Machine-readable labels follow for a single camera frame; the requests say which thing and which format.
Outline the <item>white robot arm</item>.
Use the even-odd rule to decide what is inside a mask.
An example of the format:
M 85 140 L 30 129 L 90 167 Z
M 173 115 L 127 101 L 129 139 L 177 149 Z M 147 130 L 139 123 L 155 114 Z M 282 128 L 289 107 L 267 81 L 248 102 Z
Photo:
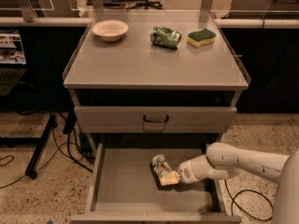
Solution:
M 239 169 L 247 171 L 278 185 L 271 223 L 299 223 L 298 151 L 288 156 L 216 142 L 207 147 L 205 154 L 181 163 L 177 170 L 171 169 L 164 155 L 155 156 L 151 164 L 162 186 L 223 180 L 236 176 Z

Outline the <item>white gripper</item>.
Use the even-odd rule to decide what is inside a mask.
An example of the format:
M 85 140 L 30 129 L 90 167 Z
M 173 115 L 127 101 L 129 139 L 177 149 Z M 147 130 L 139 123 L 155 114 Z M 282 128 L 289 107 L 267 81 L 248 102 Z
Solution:
M 160 177 L 162 186 L 176 185 L 179 181 L 192 184 L 205 179 L 223 180 L 230 179 L 239 174 L 234 167 L 216 169 L 206 158 L 206 155 L 183 162 L 178 167 L 178 172 L 171 171 Z

